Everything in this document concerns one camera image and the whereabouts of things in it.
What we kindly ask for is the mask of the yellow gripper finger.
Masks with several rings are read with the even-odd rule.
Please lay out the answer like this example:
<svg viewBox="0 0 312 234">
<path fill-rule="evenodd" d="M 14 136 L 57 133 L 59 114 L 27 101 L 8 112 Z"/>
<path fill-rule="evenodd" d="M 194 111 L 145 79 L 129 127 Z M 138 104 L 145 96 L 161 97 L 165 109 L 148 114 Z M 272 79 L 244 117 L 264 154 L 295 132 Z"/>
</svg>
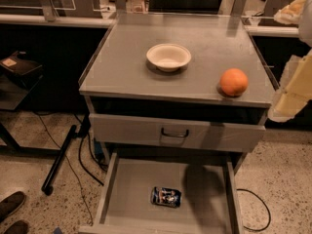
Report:
<svg viewBox="0 0 312 234">
<path fill-rule="evenodd" d="M 298 24 L 306 0 L 294 0 L 274 15 L 274 21 L 282 24 Z"/>
<path fill-rule="evenodd" d="M 291 56 L 282 73 L 268 118 L 274 122 L 293 119 L 312 99 L 312 54 Z"/>
</svg>

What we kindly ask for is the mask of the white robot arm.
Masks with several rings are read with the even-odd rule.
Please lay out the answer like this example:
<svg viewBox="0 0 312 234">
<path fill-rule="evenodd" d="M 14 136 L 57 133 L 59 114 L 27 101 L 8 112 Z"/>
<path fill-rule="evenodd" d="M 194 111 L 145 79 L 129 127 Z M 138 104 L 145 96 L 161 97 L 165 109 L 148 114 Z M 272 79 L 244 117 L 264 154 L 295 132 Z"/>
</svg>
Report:
<svg viewBox="0 0 312 234">
<path fill-rule="evenodd" d="M 312 47 L 312 0 L 294 0 L 279 10 L 274 20 L 283 24 L 297 24 L 299 40 Z M 291 56 L 273 97 L 268 118 L 273 122 L 287 122 L 311 99 L 312 53 L 309 52 L 303 58 Z"/>
</svg>

